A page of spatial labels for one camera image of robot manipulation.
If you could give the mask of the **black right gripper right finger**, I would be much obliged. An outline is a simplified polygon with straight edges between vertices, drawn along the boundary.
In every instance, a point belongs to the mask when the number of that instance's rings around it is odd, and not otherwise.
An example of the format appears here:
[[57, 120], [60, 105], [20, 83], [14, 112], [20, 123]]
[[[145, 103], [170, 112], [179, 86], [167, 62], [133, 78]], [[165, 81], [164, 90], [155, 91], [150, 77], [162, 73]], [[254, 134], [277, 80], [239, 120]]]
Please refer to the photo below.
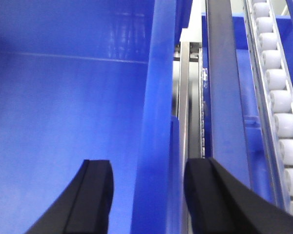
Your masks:
[[293, 234], [293, 216], [211, 158], [190, 158], [184, 192], [195, 234]]

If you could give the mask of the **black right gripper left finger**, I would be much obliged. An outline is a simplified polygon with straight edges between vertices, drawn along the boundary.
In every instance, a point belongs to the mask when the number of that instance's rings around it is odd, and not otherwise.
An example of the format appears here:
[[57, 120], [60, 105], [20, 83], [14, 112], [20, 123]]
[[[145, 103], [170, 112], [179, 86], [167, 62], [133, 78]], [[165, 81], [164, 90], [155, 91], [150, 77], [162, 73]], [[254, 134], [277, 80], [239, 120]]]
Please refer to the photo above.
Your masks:
[[69, 185], [29, 234], [105, 234], [114, 194], [108, 160], [84, 160]]

